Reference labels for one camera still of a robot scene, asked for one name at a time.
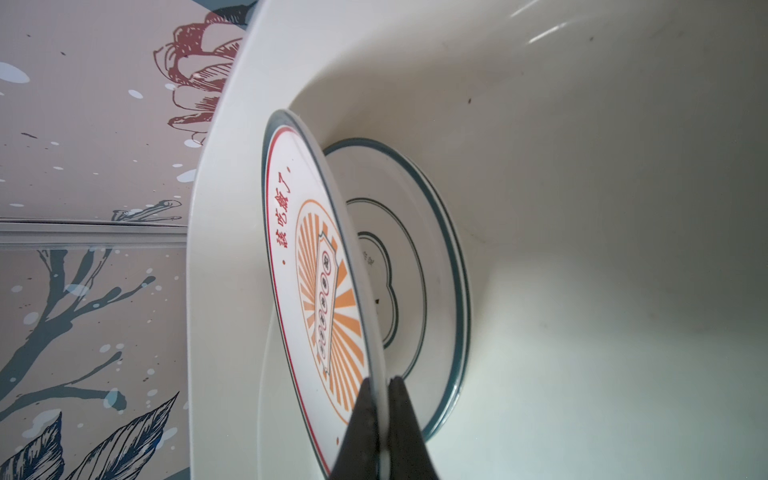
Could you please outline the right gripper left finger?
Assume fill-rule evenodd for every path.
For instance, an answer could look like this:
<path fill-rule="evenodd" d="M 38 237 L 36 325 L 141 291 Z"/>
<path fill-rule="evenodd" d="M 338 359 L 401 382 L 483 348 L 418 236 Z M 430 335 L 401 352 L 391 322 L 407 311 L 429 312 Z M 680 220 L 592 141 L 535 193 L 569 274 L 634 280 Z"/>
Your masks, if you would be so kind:
<path fill-rule="evenodd" d="M 379 432 L 377 409 L 370 379 L 360 385 L 344 440 L 329 474 L 330 480 L 375 480 L 378 478 Z"/>

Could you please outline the white clover plate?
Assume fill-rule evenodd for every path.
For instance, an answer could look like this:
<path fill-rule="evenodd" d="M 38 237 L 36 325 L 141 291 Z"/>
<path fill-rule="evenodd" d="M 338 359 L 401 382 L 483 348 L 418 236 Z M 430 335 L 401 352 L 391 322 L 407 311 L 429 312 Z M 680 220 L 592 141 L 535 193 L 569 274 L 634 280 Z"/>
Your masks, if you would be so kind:
<path fill-rule="evenodd" d="M 400 376 L 425 439 L 445 425 L 469 360 L 472 304 L 454 222 L 426 174 L 367 138 L 324 151 L 366 265 L 388 376 Z"/>

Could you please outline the orange sunburst plate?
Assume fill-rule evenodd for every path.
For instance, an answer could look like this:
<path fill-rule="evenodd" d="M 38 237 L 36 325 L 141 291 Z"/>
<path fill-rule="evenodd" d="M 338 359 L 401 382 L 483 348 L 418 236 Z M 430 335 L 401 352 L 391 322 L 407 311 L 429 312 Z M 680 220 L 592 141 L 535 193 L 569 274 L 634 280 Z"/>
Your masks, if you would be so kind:
<path fill-rule="evenodd" d="M 337 465 L 361 385 L 387 401 L 372 289 L 346 203 L 308 127 L 269 118 L 262 200 L 276 315 L 294 390 L 324 475 Z"/>

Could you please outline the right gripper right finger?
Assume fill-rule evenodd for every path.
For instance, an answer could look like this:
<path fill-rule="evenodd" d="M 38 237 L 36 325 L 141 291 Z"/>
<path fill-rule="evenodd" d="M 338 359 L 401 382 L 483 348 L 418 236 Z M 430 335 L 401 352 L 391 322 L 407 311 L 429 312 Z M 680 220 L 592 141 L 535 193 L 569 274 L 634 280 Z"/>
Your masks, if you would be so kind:
<path fill-rule="evenodd" d="M 388 385 L 391 479 L 438 479 L 402 377 Z"/>

